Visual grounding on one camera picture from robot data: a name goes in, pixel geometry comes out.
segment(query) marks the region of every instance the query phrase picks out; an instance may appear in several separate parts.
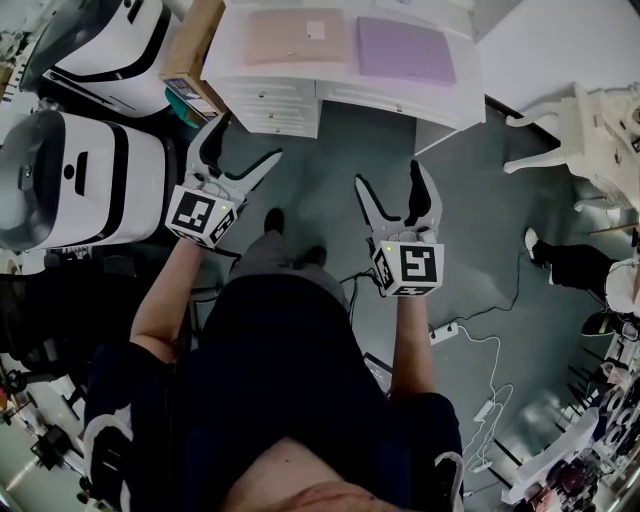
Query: pink folder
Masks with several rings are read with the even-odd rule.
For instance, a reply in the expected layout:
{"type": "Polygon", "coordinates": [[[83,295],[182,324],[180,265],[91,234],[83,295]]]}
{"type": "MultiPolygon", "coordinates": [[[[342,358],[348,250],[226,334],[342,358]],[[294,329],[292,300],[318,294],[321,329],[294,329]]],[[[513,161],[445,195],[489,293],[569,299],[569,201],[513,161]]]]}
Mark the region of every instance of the pink folder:
{"type": "Polygon", "coordinates": [[[249,15],[248,66],[284,62],[346,62],[347,26],[341,9],[277,9],[249,15]]]}

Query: shoe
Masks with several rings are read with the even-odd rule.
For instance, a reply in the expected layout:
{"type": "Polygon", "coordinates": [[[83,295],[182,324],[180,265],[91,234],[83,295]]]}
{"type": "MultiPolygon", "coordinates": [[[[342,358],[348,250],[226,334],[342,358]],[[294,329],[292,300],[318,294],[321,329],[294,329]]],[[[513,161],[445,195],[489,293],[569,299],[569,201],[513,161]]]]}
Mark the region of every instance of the shoe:
{"type": "Polygon", "coordinates": [[[527,232],[524,235],[524,245],[529,251],[529,258],[531,261],[536,261],[536,255],[533,252],[533,248],[540,241],[538,238],[538,234],[533,230],[533,228],[527,229],[527,232]]]}
{"type": "Polygon", "coordinates": [[[594,313],[582,326],[583,336],[607,336],[622,329],[622,321],[612,313],[594,313]]]}
{"type": "Polygon", "coordinates": [[[284,231],[284,212],[280,208],[271,208],[264,219],[264,232],[272,230],[280,234],[284,231]]]}
{"type": "Polygon", "coordinates": [[[327,263],[327,250],[321,245],[316,245],[309,249],[304,255],[298,259],[299,265],[309,264],[319,265],[324,267],[327,263]]]}

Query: drawer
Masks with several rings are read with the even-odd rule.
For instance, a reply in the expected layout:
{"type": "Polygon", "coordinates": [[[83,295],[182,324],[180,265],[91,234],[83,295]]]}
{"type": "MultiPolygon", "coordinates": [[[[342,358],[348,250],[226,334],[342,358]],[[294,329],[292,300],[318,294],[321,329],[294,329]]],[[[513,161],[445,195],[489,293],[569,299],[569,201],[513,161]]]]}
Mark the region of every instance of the drawer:
{"type": "Polygon", "coordinates": [[[225,103],[291,103],[316,104],[316,87],[313,80],[295,78],[225,78],[215,83],[216,92],[225,103]]]}
{"type": "Polygon", "coordinates": [[[318,98],[324,100],[388,110],[389,112],[426,119],[445,126],[453,127],[458,122],[458,116],[452,116],[437,108],[430,108],[416,100],[393,98],[382,90],[324,81],[316,82],[316,89],[318,98]]]}
{"type": "Polygon", "coordinates": [[[272,133],[274,135],[294,135],[297,137],[318,137],[318,125],[315,123],[265,123],[251,122],[244,123],[244,126],[251,133],[272,133]]]}
{"type": "Polygon", "coordinates": [[[316,123],[318,121],[318,107],[304,105],[255,105],[228,103],[233,113],[243,120],[316,123]]]}

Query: white sneaker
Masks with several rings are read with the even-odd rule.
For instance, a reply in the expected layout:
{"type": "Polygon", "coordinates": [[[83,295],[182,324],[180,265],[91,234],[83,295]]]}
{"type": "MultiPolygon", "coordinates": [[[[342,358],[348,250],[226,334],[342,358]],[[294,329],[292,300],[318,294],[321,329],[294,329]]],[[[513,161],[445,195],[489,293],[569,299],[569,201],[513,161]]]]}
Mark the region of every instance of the white sneaker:
{"type": "Polygon", "coordinates": [[[533,254],[533,248],[538,243],[540,239],[538,238],[537,233],[533,230],[533,228],[527,229],[527,232],[524,235],[524,245],[529,251],[529,257],[531,261],[535,260],[535,255],[533,254]]]}

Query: white wall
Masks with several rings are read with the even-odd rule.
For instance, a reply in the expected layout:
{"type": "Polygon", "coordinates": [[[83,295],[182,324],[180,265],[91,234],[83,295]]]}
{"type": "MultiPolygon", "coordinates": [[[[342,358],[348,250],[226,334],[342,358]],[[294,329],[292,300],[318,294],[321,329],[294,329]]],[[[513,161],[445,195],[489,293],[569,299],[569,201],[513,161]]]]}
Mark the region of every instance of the white wall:
{"type": "Polygon", "coordinates": [[[574,81],[587,90],[640,81],[640,16],[628,0],[524,0],[478,47],[486,94],[518,111],[565,96],[574,81]]]}
{"type": "Polygon", "coordinates": [[[471,11],[475,39],[480,41],[522,0],[475,0],[471,11]]]}

